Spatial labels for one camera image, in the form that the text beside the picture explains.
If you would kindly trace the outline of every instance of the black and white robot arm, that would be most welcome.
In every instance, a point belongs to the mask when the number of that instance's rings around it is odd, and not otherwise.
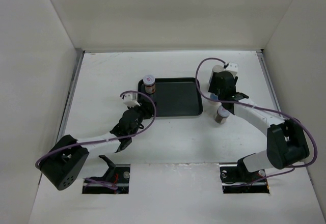
[[[304,132],[292,120],[284,120],[258,107],[246,94],[236,91],[237,77],[231,72],[215,73],[209,92],[216,94],[222,106],[259,129],[267,137],[266,150],[248,155],[237,163],[239,175],[275,167],[283,169],[309,156]]]

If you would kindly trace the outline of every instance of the white table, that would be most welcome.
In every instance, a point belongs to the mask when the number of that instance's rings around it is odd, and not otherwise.
[[[82,138],[107,133],[126,110],[121,92],[136,90],[146,74],[194,77],[198,63],[207,57],[238,63],[237,90],[273,108],[254,51],[86,54],[66,134]],[[214,64],[208,61],[199,73],[203,90]],[[58,192],[43,177],[30,223],[324,223],[305,169],[270,180],[271,194],[223,194],[216,162],[264,150],[266,137],[235,116],[219,125],[213,120],[217,107],[204,100],[203,107],[197,118],[158,119],[123,152],[112,154],[102,148],[114,163],[131,163],[128,195],[82,195],[82,180]],[[100,176],[106,168],[97,160],[87,162],[83,171]]]

